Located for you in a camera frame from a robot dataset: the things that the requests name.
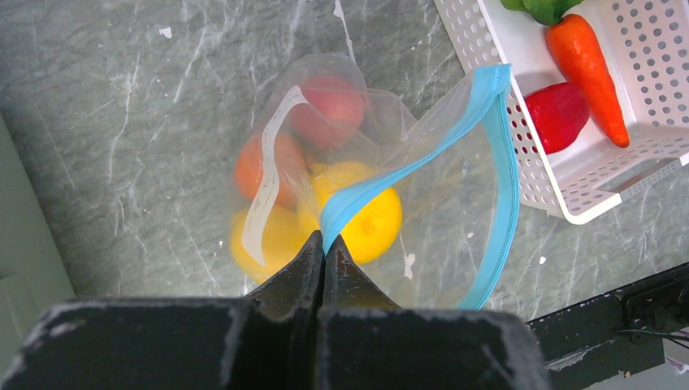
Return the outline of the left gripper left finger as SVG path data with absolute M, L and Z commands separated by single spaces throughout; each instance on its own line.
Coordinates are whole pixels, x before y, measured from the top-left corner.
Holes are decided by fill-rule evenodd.
M 244 297 L 71 300 L 49 308 L 4 389 L 308 389 L 323 239 Z

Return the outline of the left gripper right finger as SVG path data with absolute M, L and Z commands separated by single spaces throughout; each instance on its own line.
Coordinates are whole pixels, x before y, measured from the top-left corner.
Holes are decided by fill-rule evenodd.
M 336 239 L 325 259 L 317 389 L 547 389 L 530 328 L 490 310 L 402 309 Z

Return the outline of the yellow lemon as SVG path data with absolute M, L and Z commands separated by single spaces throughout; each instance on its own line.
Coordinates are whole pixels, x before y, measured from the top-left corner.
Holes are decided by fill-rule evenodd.
M 373 175 L 372 167 L 353 160 L 312 164 L 307 174 L 311 199 L 297 205 L 301 232 L 308 236 L 320 229 L 320 213 L 333 193 Z M 385 189 L 358 211 L 341 233 L 354 262 L 366 264 L 384 254 L 395 241 L 402 219 L 401 199 L 394 188 Z
M 243 248 L 242 231 L 247 209 L 232 216 L 230 222 L 230 252 L 237 266 L 258 284 L 264 283 L 289 264 L 300 252 L 310 234 L 299 226 L 297 214 L 285 207 L 275 206 L 262 234 L 265 265 L 259 264 Z

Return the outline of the yellow lemon front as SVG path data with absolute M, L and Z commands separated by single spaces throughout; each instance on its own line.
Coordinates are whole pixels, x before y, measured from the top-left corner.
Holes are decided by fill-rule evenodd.
M 262 234 L 265 265 L 259 264 L 243 248 L 242 231 L 247 209 L 232 216 L 230 222 L 230 252 L 237 266 L 258 284 L 264 283 L 289 264 L 300 252 L 310 234 L 299 226 L 297 214 L 285 207 L 275 206 Z

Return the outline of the clear zip top bag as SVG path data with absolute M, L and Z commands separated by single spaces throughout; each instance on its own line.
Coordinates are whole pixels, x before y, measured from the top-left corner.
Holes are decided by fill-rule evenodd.
M 288 119 L 308 102 L 300 83 L 312 76 L 340 77 L 366 96 L 361 126 L 335 149 L 315 149 Z M 321 233 L 323 251 L 336 239 L 345 244 L 347 223 L 393 188 L 403 212 L 395 241 L 366 264 L 349 253 L 353 263 L 401 306 L 482 308 L 501 277 L 518 221 L 520 184 L 507 115 L 511 79 L 509 64 L 477 67 L 415 119 L 399 96 L 369 88 L 349 56 L 298 59 L 280 77 L 235 158 L 230 222 L 248 210 L 244 250 L 266 264 L 262 234 L 270 213 L 275 206 L 297 213 L 298 203 L 311 199 L 312 164 L 358 161 L 374 175 L 327 201 L 320 229 L 313 231 Z

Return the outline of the pink peach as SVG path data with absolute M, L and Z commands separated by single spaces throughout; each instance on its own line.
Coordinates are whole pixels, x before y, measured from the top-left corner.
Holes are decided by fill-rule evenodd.
M 306 104 L 295 106 L 288 119 L 296 132 L 317 150 L 332 150 L 357 132 L 366 110 L 365 94 L 336 76 L 312 76 L 300 83 Z

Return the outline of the red bell pepper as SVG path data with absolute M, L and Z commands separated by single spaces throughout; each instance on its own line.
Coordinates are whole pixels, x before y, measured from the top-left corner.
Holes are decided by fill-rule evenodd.
M 546 154 L 572 145 L 591 117 L 586 99 L 571 82 L 530 93 L 525 103 Z

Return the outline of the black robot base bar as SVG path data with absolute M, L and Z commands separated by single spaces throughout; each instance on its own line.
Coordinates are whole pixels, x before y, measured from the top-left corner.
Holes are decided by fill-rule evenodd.
M 584 389 L 671 362 L 688 368 L 688 265 L 528 322 L 556 389 Z

